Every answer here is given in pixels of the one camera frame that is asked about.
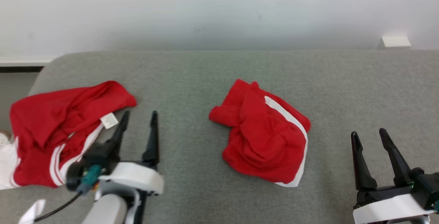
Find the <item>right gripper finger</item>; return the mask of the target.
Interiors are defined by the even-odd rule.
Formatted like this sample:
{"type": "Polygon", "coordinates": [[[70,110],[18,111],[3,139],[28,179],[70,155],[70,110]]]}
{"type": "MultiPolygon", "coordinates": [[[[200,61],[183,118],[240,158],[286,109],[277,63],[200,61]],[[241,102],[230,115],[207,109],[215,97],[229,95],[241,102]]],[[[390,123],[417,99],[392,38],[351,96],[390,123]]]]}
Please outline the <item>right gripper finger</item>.
{"type": "Polygon", "coordinates": [[[387,151],[394,172],[393,182],[395,186],[405,186],[411,183],[409,177],[410,167],[401,155],[400,151],[390,138],[387,130],[379,129],[380,138],[383,148],[387,151]]]}
{"type": "Polygon", "coordinates": [[[351,132],[351,145],[356,190],[368,191],[375,189],[377,182],[370,175],[367,163],[363,157],[363,146],[356,131],[351,132]]]}

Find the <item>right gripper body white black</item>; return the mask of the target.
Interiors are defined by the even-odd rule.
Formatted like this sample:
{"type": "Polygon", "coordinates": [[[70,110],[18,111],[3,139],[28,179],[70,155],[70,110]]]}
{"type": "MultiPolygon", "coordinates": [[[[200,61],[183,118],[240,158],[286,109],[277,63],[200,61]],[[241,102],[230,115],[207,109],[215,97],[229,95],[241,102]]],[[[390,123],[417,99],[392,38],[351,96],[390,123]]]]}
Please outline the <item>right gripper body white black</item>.
{"type": "Polygon", "coordinates": [[[436,200],[422,207],[410,194],[413,184],[358,191],[353,219],[356,224],[429,224],[436,200]]]}

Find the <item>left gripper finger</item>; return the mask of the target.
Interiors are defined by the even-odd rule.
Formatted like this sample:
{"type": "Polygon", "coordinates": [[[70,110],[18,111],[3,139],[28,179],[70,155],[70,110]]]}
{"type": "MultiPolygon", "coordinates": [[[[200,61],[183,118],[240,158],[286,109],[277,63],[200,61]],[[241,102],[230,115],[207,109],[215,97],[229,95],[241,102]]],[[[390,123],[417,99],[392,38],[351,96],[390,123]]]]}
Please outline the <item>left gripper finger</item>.
{"type": "Polygon", "coordinates": [[[104,154],[106,156],[119,155],[123,134],[127,130],[129,119],[130,111],[127,110],[124,112],[122,120],[116,127],[116,130],[114,131],[112,137],[104,143],[104,154]]]}
{"type": "Polygon", "coordinates": [[[142,162],[146,164],[159,163],[159,127],[158,127],[158,113],[152,112],[150,122],[150,135],[147,143],[147,149],[142,154],[142,162]]]}

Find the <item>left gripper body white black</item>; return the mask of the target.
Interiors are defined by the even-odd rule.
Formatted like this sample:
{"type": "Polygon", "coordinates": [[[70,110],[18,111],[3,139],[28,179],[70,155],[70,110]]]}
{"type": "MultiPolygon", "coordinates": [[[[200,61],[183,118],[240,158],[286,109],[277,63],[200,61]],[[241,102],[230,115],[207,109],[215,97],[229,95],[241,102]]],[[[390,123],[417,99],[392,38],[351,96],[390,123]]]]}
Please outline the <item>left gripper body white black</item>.
{"type": "Polygon", "coordinates": [[[109,175],[101,175],[100,180],[158,195],[164,191],[164,178],[158,171],[134,162],[119,162],[109,175]]]}

